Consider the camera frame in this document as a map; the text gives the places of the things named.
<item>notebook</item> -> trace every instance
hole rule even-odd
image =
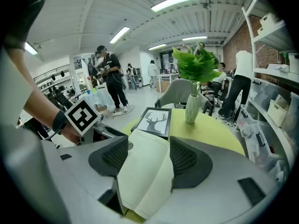
[[[170,144],[138,129],[128,140],[134,146],[117,176],[122,204],[148,219],[171,195]]]

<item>ceiling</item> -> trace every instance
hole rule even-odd
[[[207,46],[221,46],[242,18],[242,6],[252,0],[193,0],[163,9],[150,7],[163,0],[46,0],[28,41],[42,61],[67,54],[94,52],[105,45],[124,52],[136,45],[173,46],[182,38],[207,35]],[[113,46],[124,26],[130,28]]]

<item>vase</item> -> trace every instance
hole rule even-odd
[[[189,96],[187,105],[186,105],[186,122],[189,124],[193,124],[195,122],[195,119],[198,115],[199,111],[199,96],[197,95],[196,97],[193,97],[192,95]]]

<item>deer picture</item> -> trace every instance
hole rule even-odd
[[[149,124],[149,126],[148,126],[147,129],[146,129],[146,131],[151,131],[151,132],[161,133],[161,131],[155,129],[155,125],[156,125],[156,123],[158,123],[158,122],[163,122],[163,121],[167,120],[166,115],[163,113],[163,117],[162,117],[161,120],[158,120],[158,118],[157,118],[156,121],[153,121],[152,118],[149,118],[151,114],[152,114],[152,112],[149,112],[149,113],[147,113],[147,114],[144,116],[144,117],[147,119],[147,122],[148,122],[148,124]]]

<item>yellow table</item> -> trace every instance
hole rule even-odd
[[[129,136],[138,120],[129,123],[122,132]],[[184,109],[172,109],[169,136],[200,141],[230,149],[245,156],[242,145],[228,127],[207,114],[198,113],[195,123],[190,125],[185,122]]]

